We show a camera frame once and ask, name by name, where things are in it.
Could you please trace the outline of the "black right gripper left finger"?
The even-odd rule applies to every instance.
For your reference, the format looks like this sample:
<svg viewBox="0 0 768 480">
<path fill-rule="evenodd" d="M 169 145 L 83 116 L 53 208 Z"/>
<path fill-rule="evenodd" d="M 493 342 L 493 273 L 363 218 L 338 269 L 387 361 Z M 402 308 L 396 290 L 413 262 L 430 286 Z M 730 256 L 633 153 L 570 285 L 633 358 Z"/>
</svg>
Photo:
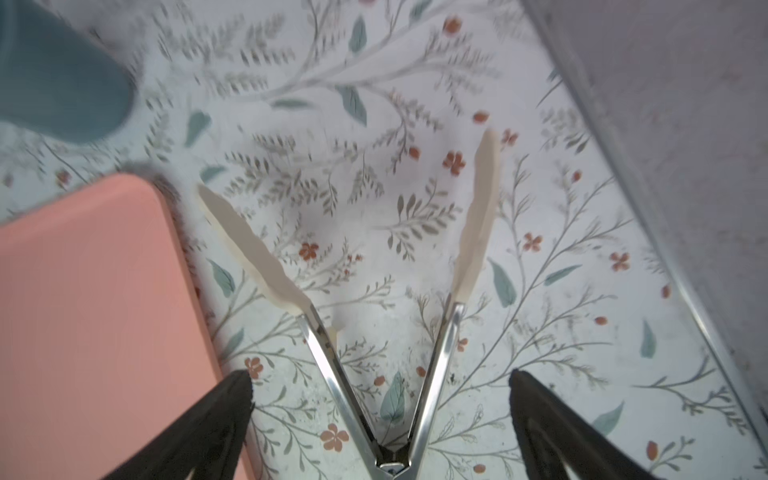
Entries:
<svg viewBox="0 0 768 480">
<path fill-rule="evenodd" d="M 106 477 L 232 479 L 251 411 L 250 376 L 234 371 Z"/>
</svg>

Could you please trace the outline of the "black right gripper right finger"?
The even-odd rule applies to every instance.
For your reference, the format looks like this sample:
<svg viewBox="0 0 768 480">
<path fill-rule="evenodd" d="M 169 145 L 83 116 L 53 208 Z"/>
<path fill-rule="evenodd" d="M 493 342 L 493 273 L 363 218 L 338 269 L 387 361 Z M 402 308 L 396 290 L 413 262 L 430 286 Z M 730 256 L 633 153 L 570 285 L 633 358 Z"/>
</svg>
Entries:
<svg viewBox="0 0 768 480">
<path fill-rule="evenodd" d="M 651 479 L 653 476 L 530 373 L 509 377 L 510 413 L 530 479 Z"/>
</svg>

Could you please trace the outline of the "steel tongs with cream tips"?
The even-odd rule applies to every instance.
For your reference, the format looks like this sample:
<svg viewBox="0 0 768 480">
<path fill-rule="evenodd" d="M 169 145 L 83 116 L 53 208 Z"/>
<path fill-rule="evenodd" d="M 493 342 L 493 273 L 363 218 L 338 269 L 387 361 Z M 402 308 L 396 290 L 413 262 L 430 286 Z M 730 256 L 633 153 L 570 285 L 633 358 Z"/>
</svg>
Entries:
<svg viewBox="0 0 768 480">
<path fill-rule="evenodd" d="M 474 159 L 473 198 L 463 227 L 451 291 L 435 338 L 405 445 L 380 445 L 358 404 L 335 350 L 336 332 L 327 330 L 309 297 L 286 275 L 282 264 L 232 205 L 207 186 L 197 187 L 201 209 L 225 245 L 277 308 L 296 317 L 311 354 L 335 401 L 351 440 L 373 479 L 416 479 L 421 470 L 451 356 L 466 305 L 482 270 L 495 221 L 500 187 L 499 134 L 485 131 Z"/>
</svg>

